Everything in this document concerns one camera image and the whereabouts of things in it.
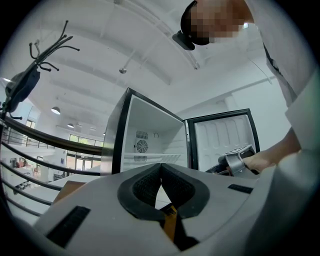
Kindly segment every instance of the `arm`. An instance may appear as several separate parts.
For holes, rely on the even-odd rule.
[[[259,172],[274,164],[278,164],[284,157],[296,153],[301,149],[297,136],[291,128],[286,136],[267,150],[261,151],[254,156],[245,158],[243,161],[249,167]]]

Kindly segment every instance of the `fan vent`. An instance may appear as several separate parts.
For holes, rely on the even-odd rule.
[[[146,162],[147,157],[145,155],[135,155],[134,156],[134,161],[135,162]]]
[[[148,150],[148,143],[141,139],[136,143],[136,150],[138,150],[139,153],[146,153]]]
[[[148,139],[148,133],[145,131],[137,130],[135,133],[135,137],[138,139]]]

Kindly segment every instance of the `white ceiling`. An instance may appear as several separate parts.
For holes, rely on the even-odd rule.
[[[181,15],[190,2],[47,1],[21,27],[8,48],[5,64],[21,72],[32,61],[28,44],[39,39],[40,50],[45,50],[59,38],[65,20],[69,20],[65,33],[73,39],[66,45],[80,48],[80,52],[63,48],[48,57],[47,61],[60,71],[39,69],[41,79],[30,99],[48,115],[58,106],[58,125],[82,122],[103,130],[127,87],[152,98],[169,91],[191,72],[212,65],[216,56],[261,47],[258,30],[252,25],[237,38],[197,46],[192,52],[183,50],[172,35],[180,29]],[[123,67],[126,74],[119,72]]]

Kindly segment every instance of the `black rubber cushion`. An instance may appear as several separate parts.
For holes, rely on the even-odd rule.
[[[210,198],[208,187],[183,173],[184,170],[189,172],[191,169],[161,164],[162,187],[182,219],[198,216]]]
[[[155,207],[160,185],[160,172],[156,169],[134,183],[133,194],[142,202]]]

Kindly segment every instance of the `black slot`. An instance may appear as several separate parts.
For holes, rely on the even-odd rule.
[[[64,248],[89,212],[88,208],[76,206],[46,237]]]
[[[230,186],[228,186],[228,189],[236,190],[247,194],[251,194],[252,190],[254,190],[252,187],[240,186],[236,184],[231,184]]]

